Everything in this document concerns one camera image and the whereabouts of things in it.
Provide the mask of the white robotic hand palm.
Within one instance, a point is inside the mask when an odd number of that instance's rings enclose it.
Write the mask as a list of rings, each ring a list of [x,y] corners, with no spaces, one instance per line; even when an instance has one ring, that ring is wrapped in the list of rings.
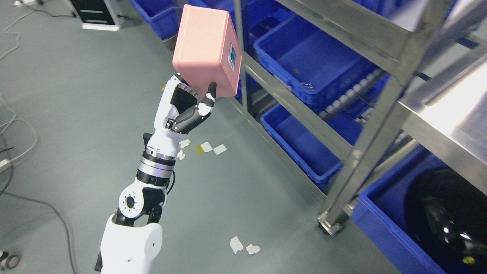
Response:
[[[184,136],[172,130],[172,123],[184,111],[195,107],[202,96],[198,95],[180,73],[169,78],[162,93],[154,119],[154,133],[146,142],[146,158],[175,158]]]

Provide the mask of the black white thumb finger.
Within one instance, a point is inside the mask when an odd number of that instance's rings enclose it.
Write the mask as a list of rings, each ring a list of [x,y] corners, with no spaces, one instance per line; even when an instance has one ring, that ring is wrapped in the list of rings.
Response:
[[[203,123],[211,114],[216,102],[217,83],[212,82],[208,86],[207,93],[199,103],[186,109],[174,120],[169,120],[168,128],[172,132],[187,135],[193,129]]]

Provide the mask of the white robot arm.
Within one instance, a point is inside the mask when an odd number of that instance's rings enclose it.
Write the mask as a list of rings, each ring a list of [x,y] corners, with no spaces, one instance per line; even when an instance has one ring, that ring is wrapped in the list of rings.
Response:
[[[148,274],[163,242],[160,224],[167,195],[175,183],[179,144],[214,108],[217,83],[202,95],[179,73],[163,89],[154,132],[143,134],[144,150],[135,179],[118,198],[104,229],[95,271],[102,274]]]

